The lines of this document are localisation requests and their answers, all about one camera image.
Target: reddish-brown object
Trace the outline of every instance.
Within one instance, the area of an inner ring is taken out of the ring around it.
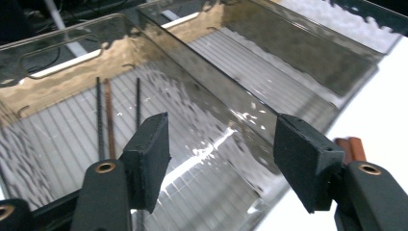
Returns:
[[[344,150],[345,156],[343,162],[346,165],[352,161],[367,160],[361,139],[355,137],[350,137],[348,140],[337,138],[335,139],[335,143]]]
[[[108,118],[108,142],[109,142],[109,158],[115,159],[115,134],[114,134],[114,118],[111,98],[111,82],[105,79],[105,102],[106,114]]]

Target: copper-colored ring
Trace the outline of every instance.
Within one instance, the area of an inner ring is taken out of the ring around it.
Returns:
[[[359,165],[358,168],[362,170],[363,172],[370,174],[370,175],[381,175],[381,170],[374,166],[362,164],[362,165]]]
[[[112,162],[105,162],[105,163],[102,163],[102,164],[100,164],[99,166],[97,166],[97,167],[95,168],[95,171],[98,172],[98,173],[106,173],[106,172],[112,171],[113,169],[115,169],[115,167],[116,167],[116,165],[115,165],[114,163],[112,163]]]
[[[9,215],[11,215],[14,212],[15,207],[13,205],[0,205],[0,211],[3,211],[3,213],[1,213],[0,215],[0,221],[8,218]]]

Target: white surface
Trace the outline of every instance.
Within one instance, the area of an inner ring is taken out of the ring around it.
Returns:
[[[362,139],[368,161],[384,167],[408,192],[408,38],[379,64],[378,73],[350,102],[327,133],[334,138]],[[330,212],[309,215],[290,190],[268,214],[258,231],[337,230],[335,203]]]

